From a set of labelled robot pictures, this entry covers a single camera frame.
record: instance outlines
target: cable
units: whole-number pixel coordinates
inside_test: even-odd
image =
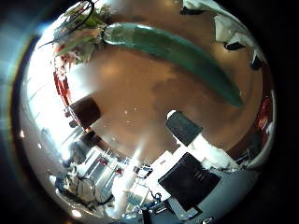
[[[40,49],[41,47],[43,47],[43,46],[46,46],[46,45],[51,44],[51,43],[54,43],[54,42],[56,42],[56,41],[58,41],[58,40],[60,40],[60,39],[62,39],[62,38],[64,38],[64,37],[66,37],[67,35],[72,34],[72,33],[73,33],[74,31],[76,31],[81,25],[83,25],[83,24],[85,23],[85,21],[87,21],[87,19],[89,19],[89,18],[91,17],[91,15],[93,14],[93,11],[94,11],[94,2],[93,2],[92,0],[82,0],[82,1],[79,1],[79,2],[88,2],[88,3],[90,4],[90,6],[92,7],[92,9],[91,9],[90,13],[87,15],[87,17],[86,17],[82,22],[80,22],[77,26],[75,26],[75,27],[72,28],[71,30],[65,32],[65,34],[60,35],[60,36],[58,36],[57,38],[54,38],[53,40],[51,40],[51,41],[49,41],[49,42],[47,42],[47,43],[45,43],[45,44],[39,46],[39,47],[38,47],[39,49]]]
[[[113,194],[111,194],[105,201],[98,203],[97,205],[104,205],[109,203],[114,198]]]

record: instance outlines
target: black box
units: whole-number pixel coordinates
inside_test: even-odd
[[[174,165],[158,182],[185,211],[199,204],[212,191],[220,178],[203,169],[201,162],[190,153]]]

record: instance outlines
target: floor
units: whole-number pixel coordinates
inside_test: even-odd
[[[131,2],[113,1],[112,11],[118,15],[112,15],[109,22],[147,24],[191,40],[229,74],[242,91],[245,105],[235,108],[225,103],[201,80],[163,59],[104,46],[90,63],[75,68],[69,76],[71,92],[80,90],[74,94],[78,99],[91,94],[101,110],[102,117],[92,128],[111,149],[130,157],[139,151],[145,162],[153,162],[165,150],[177,148],[164,127],[166,114],[176,109],[204,127],[207,141],[229,153],[255,120],[263,89],[261,70],[249,68],[246,49],[228,51],[215,42],[215,14],[181,16],[180,3],[171,0]]]

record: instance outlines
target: green cylindrical object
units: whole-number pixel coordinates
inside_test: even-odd
[[[203,79],[231,105],[243,105],[240,90],[234,82],[207,53],[189,40],[164,30],[130,22],[109,25],[103,38],[108,44],[139,49],[179,64]]]

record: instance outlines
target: green tube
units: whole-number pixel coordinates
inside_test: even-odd
[[[111,45],[138,49],[177,63],[205,81],[231,105],[240,107],[240,90],[217,63],[192,42],[167,31],[121,22],[109,25],[104,41]]]

